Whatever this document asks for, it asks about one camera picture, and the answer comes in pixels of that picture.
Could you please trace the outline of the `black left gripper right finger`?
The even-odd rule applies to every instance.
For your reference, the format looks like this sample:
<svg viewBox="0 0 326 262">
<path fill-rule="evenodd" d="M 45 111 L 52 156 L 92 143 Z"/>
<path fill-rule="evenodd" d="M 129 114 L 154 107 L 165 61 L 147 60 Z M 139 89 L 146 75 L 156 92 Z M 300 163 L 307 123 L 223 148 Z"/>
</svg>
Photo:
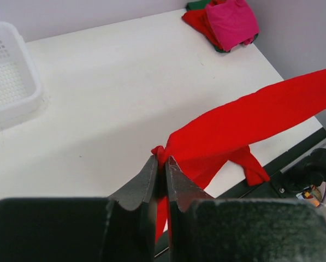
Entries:
<svg viewBox="0 0 326 262">
<path fill-rule="evenodd" d="M 215 199 L 165 163 L 171 261 L 326 261 L 326 220 L 294 199 Z"/>
</svg>

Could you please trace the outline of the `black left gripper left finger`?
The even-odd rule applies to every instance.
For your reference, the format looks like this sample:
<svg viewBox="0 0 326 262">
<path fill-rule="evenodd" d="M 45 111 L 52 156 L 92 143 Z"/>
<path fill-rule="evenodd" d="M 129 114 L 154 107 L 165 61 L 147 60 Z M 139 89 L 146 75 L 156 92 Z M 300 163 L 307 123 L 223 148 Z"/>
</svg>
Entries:
<svg viewBox="0 0 326 262">
<path fill-rule="evenodd" d="M 158 160 L 108 197 L 0 200 L 0 261 L 153 261 Z"/>
</svg>

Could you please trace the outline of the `red t shirt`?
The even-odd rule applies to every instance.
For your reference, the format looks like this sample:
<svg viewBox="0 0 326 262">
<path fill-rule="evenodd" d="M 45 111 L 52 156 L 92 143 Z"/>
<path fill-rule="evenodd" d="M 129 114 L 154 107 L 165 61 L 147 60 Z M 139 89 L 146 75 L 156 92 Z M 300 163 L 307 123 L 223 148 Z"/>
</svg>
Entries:
<svg viewBox="0 0 326 262">
<path fill-rule="evenodd" d="M 217 52 L 225 52 L 222 45 L 218 42 L 209 19 L 206 14 L 205 7 L 209 4 L 212 7 L 218 4 L 223 4 L 225 1 L 196 1 L 188 2 L 186 5 L 186 12 L 182 16 L 182 20 L 190 25 L 193 29 L 201 33 L 215 48 Z"/>
<path fill-rule="evenodd" d="M 270 180 L 250 145 L 292 128 L 326 109 L 326 69 L 261 88 L 214 108 L 152 149 L 163 167 L 174 157 L 182 172 L 206 188 L 227 161 L 240 165 L 249 186 Z"/>
</svg>

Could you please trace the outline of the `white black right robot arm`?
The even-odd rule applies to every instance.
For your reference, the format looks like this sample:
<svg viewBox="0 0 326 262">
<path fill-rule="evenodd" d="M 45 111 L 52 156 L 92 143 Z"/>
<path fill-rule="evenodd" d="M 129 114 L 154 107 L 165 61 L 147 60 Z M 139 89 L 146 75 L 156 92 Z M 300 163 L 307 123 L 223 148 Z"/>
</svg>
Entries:
<svg viewBox="0 0 326 262">
<path fill-rule="evenodd" d="M 326 148 L 317 148 L 285 172 L 285 191 L 298 193 L 326 182 Z"/>
</svg>

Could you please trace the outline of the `white perforated plastic basket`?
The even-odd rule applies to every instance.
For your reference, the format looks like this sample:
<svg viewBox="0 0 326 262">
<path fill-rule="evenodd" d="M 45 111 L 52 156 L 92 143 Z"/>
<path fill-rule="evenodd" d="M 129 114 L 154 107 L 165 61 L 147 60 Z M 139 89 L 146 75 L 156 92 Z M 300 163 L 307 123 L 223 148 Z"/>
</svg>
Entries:
<svg viewBox="0 0 326 262">
<path fill-rule="evenodd" d="M 43 87 L 23 37 L 0 22 L 0 126 L 39 109 Z"/>
</svg>

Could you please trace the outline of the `folded green t shirt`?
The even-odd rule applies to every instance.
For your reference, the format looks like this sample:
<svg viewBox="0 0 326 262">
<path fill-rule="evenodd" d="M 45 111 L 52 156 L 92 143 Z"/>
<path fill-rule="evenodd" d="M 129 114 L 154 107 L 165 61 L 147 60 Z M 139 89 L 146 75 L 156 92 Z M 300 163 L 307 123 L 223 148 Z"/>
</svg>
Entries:
<svg viewBox="0 0 326 262">
<path fill-rule="evenodd" d="M 259 34 L 257 19 L 246 1 L 188 2 L 182 20 L 221 53 L 251 44 Z"/>
</svg>

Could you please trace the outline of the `folded red t shirt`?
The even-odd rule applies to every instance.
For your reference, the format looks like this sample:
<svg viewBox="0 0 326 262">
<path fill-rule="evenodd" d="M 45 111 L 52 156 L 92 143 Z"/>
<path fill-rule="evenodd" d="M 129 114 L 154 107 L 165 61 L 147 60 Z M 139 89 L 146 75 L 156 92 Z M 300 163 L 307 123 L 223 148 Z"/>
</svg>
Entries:
<svg viewBox="0 0 326 262">
<path fill-rule="evenodd" d="M 186 5 L 186 12 L 182 16 L 182 20 L 190 25 L 193 29 L 201 33 L 215 48 L 217 52 L 225 52 L 222 45 L 218 42 L 209 19 L 206 14 L 205 7 L 209 4 L 212 7 L 218 4 L 223 4 L 225 1 L 196 1 L 188 2 Z"/>
</svg>

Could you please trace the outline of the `folded pink t shirt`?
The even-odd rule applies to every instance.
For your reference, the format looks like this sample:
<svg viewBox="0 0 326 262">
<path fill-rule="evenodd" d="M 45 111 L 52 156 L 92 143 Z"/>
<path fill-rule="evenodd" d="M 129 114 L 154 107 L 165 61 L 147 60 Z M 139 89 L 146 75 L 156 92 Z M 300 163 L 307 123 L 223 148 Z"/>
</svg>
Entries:
<svg viewBox="0 0 326 262">
<path fill-rule="evenodd" d="M 257 19 L 246 1 L 225 1 L 205 7 L 211 29 L 226 52 L 239 44 L 250 44 L 259 34 Z"/>
</svg>

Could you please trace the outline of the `aluminium side rail right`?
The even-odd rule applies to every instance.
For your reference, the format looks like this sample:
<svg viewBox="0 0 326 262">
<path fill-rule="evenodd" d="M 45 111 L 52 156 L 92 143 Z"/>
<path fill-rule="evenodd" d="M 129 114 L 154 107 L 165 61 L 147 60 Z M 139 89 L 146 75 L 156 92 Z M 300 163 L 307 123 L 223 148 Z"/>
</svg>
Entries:
<svg viewBox="0 0 326 262">
<path fill-rule="evenodd" d="M 289 163 L 286 167 L 282 168 L 280 170 L 280 172 L 285 173 L 287 170 L 289 170 L 291 167 L 293 167 L 294 165 L 296 165 L 298 162 L 300 162 L 303 158 L 305 158 L 306 156 L 309 156 L 315 149 L 317 148 L 325 148 L 326 149 L 326 138 L 323 139 L 321 142 L 319 142 L 318 144 L 316 144 L 314 147 L 312 147 L 311 149 L 309 149 L 308 151 L 306 151 L 305 153 L 303 153 L 302 155 L 300 155 L 297 159 L 295 159 L 294 161 L 292 161 L 291 163 Z"/>
</svg>

